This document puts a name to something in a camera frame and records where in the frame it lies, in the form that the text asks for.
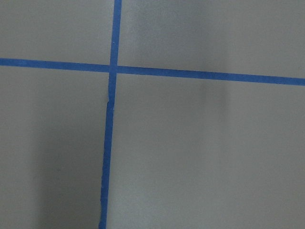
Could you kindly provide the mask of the blue tape strip horizontal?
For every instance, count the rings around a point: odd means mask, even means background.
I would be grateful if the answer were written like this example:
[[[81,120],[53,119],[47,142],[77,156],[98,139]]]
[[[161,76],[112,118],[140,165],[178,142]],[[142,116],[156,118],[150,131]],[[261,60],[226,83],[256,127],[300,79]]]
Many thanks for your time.
[[[28,67],[28,68],[101,72],[101,73],[110,72],[110,66],[108,65],[90,64],[90,63],[54,62],[54,61],[1,58],[0,64],[1,66],[13,66],[13,67]],[[189,70],[131,67],[131,66],[117,66],[115,67],[115,70],[117,73],[122,73],[122,74],[209,79],[209,80],[237,81],[237,82],[249,82],[249,83],[271,83],[271,84],[296,85],[296,86],[305,85],[305,80],[302,78],[279,77],[279,76],[236,74],[236,73],[214,73],[214,72],[189,71]]]

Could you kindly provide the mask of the blue tape strip vertical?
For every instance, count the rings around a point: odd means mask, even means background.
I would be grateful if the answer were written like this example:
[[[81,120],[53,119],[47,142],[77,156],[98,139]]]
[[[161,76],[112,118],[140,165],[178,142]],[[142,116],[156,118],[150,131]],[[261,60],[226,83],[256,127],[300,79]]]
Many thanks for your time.
[[[112,21],[112,40],[110,53],[110,67],[108,78],[108,102],[105,119],[104,132],[104,152],[101,177],[101,215],[98,228],[107,228],[107,213],[108,213],[108,196],[109,196],[109,181],[110,181],[110,165],[112,153],[112,132],[113,132],[113,115],[115,107],[116,80],[119,56],[119,38],[121,25],[122,1],[114,2],[113,21]]]

